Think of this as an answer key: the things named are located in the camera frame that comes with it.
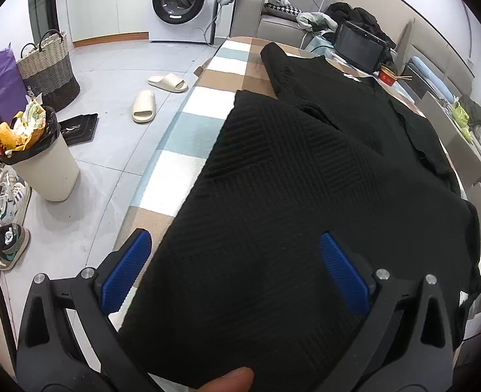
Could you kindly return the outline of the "operator left hand thumb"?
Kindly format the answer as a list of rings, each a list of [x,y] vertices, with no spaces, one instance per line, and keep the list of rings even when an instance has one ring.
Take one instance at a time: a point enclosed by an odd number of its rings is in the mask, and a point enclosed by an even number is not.
[[[197,392],[248,392],[254,377],[252,369],[240,367],[199,387]]]

